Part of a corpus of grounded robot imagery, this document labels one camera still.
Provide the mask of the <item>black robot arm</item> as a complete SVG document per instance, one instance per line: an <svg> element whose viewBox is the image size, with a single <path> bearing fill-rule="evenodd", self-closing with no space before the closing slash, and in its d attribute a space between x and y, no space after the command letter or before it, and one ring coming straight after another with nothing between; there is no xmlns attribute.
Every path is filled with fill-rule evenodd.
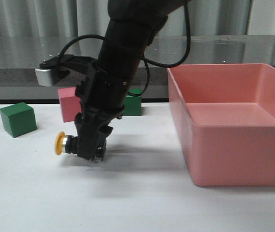
<svg viewBox="0 0 275 232"><path fill-rule="evenodd" d="M76 153L86 160L104 156L110 121L124 110L124 101L144 51L168 15L185 0L110 0L110 21L98 59L76 87L81 113L75 118Z"/></svg>

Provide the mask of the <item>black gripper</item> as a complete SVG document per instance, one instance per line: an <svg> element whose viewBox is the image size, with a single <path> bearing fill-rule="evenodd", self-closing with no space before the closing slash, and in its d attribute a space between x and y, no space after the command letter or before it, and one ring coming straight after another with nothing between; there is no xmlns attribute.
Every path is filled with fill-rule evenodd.
<svg viewBox="0 0 275 232"><path fill-rule="evenodd" d="M107 137L113 131L109 123L124 111L124 99L133 76L130 72L123 76L117 69L108 72L95 60L80 63L76 71L86 75L75 90L82 109L75 117L77 155L103 161Z"/></svg>

